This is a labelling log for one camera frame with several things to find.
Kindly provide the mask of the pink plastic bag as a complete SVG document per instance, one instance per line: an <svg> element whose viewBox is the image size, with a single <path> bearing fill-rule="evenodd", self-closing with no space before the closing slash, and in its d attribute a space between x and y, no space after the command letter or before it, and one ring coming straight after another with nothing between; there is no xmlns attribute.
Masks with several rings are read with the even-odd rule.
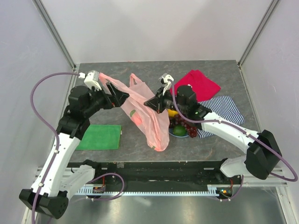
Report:
<svg viewBox="0 0 299 224"><path fill-rule="evenodd" d="M158 152L164 151L170 142L168 112L165 110L158 114L144 105L145 101L155 95L146 83L133 73L129 77L129 86L104 73L99 74L99 80L105 87L111 83L118 90L129 94L121 109L145 135L150 148Z"/></svg>

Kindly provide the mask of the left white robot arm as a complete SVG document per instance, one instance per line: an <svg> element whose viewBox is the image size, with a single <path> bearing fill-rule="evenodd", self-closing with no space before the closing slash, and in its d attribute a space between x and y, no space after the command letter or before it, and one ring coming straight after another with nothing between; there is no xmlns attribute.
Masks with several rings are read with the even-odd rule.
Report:
<svg viewBox="0 0 299 224"><path fill-rule="evenodd" d="M79 169L63 180L69 160L90 126L89 118L101 109L121 107L129 97L107 83L103 89L76 86L71 89L63 117L54 130L55 141L47 161L30 189L22 189L19 199L33 212L59 219L70 199L88 182L99 183L103 173L98 163L83 162Z"/></svg>

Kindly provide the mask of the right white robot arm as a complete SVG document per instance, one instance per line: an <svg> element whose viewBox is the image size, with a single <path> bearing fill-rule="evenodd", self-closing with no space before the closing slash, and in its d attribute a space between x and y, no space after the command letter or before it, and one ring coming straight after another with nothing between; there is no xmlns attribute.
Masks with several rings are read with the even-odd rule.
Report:
<svg viewBox="0 0 299 224"><path fill-rule="evenodd" d="M231 177L244 174L265 180L282 155L270 131L263 130L259 133L222 118L200 104L190 86L178 87L174 97L168 87L161 87L144 105L157 113L165 109L181 112L186 121L199 130L217 135L244 152L244 156L222 160L220 168L214 171L214 178L218 183L226 183Z"/></svg>

